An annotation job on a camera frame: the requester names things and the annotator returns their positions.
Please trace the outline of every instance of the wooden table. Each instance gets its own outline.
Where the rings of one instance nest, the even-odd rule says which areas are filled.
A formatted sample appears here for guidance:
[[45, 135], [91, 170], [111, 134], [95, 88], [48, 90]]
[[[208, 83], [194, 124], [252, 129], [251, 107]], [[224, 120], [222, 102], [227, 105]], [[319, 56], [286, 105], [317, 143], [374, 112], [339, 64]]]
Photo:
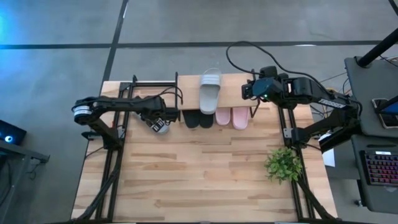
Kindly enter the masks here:
[[[105, 82], [102, 94], [117, 97], [118, 89], [119, 82]], [[136, 88], [134, 95], [154, 95], [162, 90]], [[168, 105], [174, 104], [172, 95], [165, 95], [165, 100]], [[297, 126], [313, 123], [309, 106], [298, 106], [294, 113]], [[110, 125], [113, 113], [101, 119]], [[277, 107], [272, 103], [262, 103], [243, 131], [217, 124], [210, 129], [188, 129], [182, 121], [172, 123], [170, 131], [159, 136], [130, 116], [126, 137], [115, 222], [297, 220], [290, 183], [279, 185], [265, 177], [267, 155], [283, 146]], [[101, 146], [102, 141], [92, 141], [87, 153]], [[85, 161], [73, 218], [98, 193], [105, 155], [106, 151], [101, 150]], [[303, 157], [311, 190], [336, 216], [321, 152], [309, 147], [303, 150]]]

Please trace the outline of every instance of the blue light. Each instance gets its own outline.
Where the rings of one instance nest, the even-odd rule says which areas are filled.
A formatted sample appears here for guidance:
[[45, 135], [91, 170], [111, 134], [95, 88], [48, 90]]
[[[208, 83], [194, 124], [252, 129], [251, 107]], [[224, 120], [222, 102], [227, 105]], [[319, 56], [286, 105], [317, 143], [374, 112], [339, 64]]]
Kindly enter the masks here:
[[6, 136], [4, 138], [4, 140], [6, 140], [6, 142], [10, 143], [10, 142], [12, 142], [13, 138], [12, 138], [12, 136]]

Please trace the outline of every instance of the white label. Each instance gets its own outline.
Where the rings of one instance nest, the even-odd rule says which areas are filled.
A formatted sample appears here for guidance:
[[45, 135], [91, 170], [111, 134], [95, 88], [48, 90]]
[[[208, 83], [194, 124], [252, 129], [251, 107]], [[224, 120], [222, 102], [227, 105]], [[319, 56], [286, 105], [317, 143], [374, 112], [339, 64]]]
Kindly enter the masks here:
[[341, 103], [336, 103], [336, 102], [325, 100], [325, 99], [321, 99], [320, 101], [318, 101], [318, 103], [321, 103], [321, 104], [327, 105], [327, 106], [332, 106], [334, 108], [344, 108], [346, 106], [346, 105], [342, 105]]
[[376, 151], [376, 154], [377, 155], [391, 155], [391, 152], [377, 152]]

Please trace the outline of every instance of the black slipper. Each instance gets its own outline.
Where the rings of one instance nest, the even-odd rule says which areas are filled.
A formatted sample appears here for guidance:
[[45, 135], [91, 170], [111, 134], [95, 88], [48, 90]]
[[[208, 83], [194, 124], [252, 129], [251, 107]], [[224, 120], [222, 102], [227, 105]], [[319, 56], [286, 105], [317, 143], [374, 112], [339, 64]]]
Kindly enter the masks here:
[[200, 110], [183, 110], [182, 115], [184, 116], [185, 125], [188, 128], [195, 128], [199, 126]]
[[211, 128], [214, 123], [214, 115], [213, 114], [203, 114], [201, 112], [199, 123], [200, 123], [200, 126], [203, 128]]

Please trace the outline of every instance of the green plant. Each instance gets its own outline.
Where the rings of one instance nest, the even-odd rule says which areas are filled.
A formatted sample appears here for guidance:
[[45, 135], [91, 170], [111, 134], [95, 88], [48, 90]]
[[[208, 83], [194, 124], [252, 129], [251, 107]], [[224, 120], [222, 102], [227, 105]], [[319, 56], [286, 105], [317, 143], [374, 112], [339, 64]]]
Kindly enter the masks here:
[[272, 155], [268, 156], [264, 167], [269, 173], [268, 179], [272, 181], [275, 178], [279, 180], [279, 184], [284, 180], [298, 181], [302, 172], [300, 158], [294, 150], [287, 147], [273, 151]]

